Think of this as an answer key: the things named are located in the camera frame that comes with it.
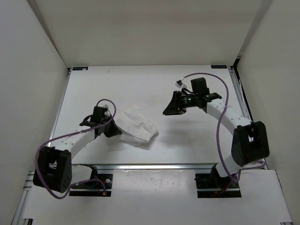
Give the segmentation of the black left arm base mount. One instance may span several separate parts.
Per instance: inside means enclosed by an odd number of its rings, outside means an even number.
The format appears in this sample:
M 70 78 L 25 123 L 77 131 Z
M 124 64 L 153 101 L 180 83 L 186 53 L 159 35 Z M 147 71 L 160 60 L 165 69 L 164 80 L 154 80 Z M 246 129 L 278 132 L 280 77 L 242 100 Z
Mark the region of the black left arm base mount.
M 95 165 L 78 164 L 73 166 L 75 185 L 70 189 L 69 196 L 76 197 L 111 197 L 113 174 L 98 170 Z

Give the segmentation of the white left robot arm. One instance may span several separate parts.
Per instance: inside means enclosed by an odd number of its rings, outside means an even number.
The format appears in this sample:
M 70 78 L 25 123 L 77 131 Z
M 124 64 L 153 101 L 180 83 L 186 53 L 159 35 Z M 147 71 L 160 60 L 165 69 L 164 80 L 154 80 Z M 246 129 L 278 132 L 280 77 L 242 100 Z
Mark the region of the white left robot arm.
M 67 192 L 71 187 L 73 158 L 101 134 L 107 138 L 122 134 L 108 106 L 95 106 L 93 114 L 85 117 L 79 126 L 74 135 L 63 137 L 58 146 L 45 145 L 37 151 L 35 186 L 52 192 Z

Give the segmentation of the white pleated skirt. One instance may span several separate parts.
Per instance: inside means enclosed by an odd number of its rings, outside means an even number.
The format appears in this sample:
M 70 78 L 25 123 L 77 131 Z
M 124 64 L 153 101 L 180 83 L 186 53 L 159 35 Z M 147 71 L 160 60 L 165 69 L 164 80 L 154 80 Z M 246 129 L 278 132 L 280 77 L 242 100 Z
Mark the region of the white pleated skirt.
M 159 134 L 155 124 L 136 105 L 124 111 L 116 120 L 116 125 L 122 131 L 120 140 L 134 147 L 148 144 Z

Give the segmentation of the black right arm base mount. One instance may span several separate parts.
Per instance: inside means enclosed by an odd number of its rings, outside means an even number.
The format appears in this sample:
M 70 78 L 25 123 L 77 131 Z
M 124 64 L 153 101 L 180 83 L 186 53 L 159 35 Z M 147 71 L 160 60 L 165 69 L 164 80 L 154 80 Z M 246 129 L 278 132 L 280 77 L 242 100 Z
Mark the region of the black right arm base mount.
M 238 181 L 220 177 L 214 165 L 210 173 L 195 174 L 197 198 L 241 198 Z

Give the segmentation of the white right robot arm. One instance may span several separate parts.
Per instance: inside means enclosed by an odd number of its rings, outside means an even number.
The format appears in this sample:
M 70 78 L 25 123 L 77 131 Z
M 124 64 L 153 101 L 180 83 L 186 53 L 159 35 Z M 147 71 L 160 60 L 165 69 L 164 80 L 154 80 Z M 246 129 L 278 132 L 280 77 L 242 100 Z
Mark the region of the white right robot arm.
M 220 158 L 213 166 L 210 181 L 215 187 L 222 187 L 244 166 L 267 158 L 270 149 L 266 126 L 261 121 L 253 122 L 235 112 L 217 93 L 211 93 L 204 78 L 191 80 L 192 91 L 183 87 L 181 80 L 176 82 L 179 91 L 174 91 L 172 99 L 163 115 L 182 115 L 188 108 L 197 107 L 218 120 L 217 130 L 224 126 L 232 135 L 231 154 Z

